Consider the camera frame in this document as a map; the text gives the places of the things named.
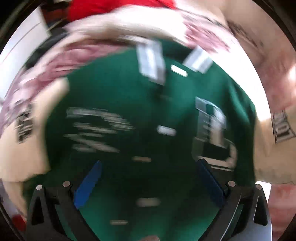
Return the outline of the red garment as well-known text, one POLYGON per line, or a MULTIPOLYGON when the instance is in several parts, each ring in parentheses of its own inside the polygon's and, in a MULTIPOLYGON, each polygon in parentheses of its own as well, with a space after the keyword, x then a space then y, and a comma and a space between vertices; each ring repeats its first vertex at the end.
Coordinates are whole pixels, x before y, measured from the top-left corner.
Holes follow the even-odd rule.
POLYGON ((176 9, 176 2, 172 0, 73 0, 68 8, 67 20, 72 22, 92 15, 105 14, 127 5, 176 9))

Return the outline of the floral fleece bed blanket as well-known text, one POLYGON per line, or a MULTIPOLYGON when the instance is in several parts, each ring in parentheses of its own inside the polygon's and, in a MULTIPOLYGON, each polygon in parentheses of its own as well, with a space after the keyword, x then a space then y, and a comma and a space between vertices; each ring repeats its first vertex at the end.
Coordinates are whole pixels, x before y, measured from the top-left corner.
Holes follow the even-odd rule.
MULTIPOLYGON (((134 47, 164 40, 197 50, 199 70, 211 60, 233 80, 260 81, 280 106, 295 104, 295 40, 261 6, 254 1, 175 2, 176 9, 127 5, 68 21, 32 53, 13 83, 58 44, 68 48, 65 62, 69 64, 77 57, 94 56, 99 43, 134 47)), ((11 201, 2 178, 1 183, 4 207, 24 237, 26 217, 11 201)))

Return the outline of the green white varsity jacket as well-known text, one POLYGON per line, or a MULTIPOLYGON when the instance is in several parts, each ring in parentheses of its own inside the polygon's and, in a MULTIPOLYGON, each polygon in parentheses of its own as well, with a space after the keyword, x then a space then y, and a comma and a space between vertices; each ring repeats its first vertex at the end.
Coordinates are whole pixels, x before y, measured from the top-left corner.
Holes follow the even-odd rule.
POLYGON ((295 181, 295 104, 260 81, 199 70, 171 41, 99 43, 69 64, 67 50, 21 73, 1 111, 1 178, 27 221, 37 185, 79 185, 97 161, 78 210, 99 240, 199 240, 219 211, 199 159, 221 184, 295 181))

